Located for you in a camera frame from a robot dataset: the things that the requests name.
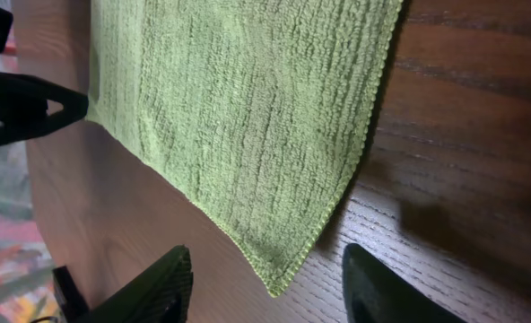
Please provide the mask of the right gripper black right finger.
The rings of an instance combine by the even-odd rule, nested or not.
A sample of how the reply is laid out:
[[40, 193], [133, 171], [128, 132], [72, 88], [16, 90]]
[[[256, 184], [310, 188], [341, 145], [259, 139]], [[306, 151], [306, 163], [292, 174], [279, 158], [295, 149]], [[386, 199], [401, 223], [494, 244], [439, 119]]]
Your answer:
[[463, 323], [356, 243], [344, 248], [342, 269], [350, 323]]

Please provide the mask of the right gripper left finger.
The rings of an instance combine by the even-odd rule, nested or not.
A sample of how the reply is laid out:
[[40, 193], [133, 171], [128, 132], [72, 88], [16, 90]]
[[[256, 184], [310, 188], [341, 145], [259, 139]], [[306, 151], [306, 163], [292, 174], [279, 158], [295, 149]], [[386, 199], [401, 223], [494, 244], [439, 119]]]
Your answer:
[[186, 323], [193, 289], [189, 250], [179, 245], [100, 306], [82, 323]]

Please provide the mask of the green microfiber cloth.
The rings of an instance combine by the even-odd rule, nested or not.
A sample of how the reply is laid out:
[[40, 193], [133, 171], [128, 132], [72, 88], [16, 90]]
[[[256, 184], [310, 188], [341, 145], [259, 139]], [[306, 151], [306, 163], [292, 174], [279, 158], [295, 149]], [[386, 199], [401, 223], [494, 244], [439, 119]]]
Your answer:
[[90, 107], [281, 295], [360, 161], [400, 0], [98, 0]]

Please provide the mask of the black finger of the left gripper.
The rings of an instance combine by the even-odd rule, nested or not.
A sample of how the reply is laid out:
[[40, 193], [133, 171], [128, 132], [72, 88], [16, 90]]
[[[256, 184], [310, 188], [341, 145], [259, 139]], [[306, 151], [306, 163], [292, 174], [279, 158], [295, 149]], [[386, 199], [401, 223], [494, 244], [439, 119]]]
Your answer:
[[0, 72], [0, 146], [50, 135], [83, 119], [88, 97], [26, 74]]

